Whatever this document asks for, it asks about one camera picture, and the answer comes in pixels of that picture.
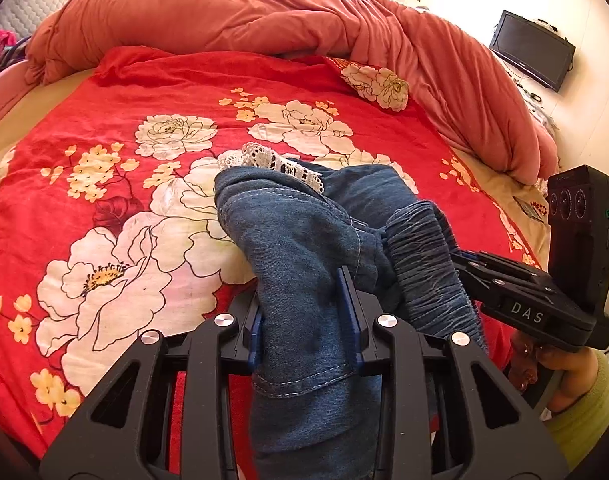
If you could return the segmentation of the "right hand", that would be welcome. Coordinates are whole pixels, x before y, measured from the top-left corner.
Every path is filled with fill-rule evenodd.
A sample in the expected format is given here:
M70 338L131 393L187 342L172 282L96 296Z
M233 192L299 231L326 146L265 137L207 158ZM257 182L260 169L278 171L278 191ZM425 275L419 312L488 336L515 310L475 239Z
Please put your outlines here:
M551 396L547 409L552 414L567 410L587 394L599 374L597 355L590 348L578 352L567 352L551 344L541 344L533 337L521 332L511 337L513 356L509 379L520 392L524 392L538 380L538 366L562 372L559 386Z

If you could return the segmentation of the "green right sleeve forearm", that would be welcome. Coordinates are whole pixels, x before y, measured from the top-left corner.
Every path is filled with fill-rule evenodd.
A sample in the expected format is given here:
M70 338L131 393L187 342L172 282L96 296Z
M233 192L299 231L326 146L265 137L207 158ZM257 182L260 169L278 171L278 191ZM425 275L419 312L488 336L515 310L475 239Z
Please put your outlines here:
M603 352L592 352L597 358L597 379L591 389L570 408L544 422L569 470L588 456L609 426L609 362Z

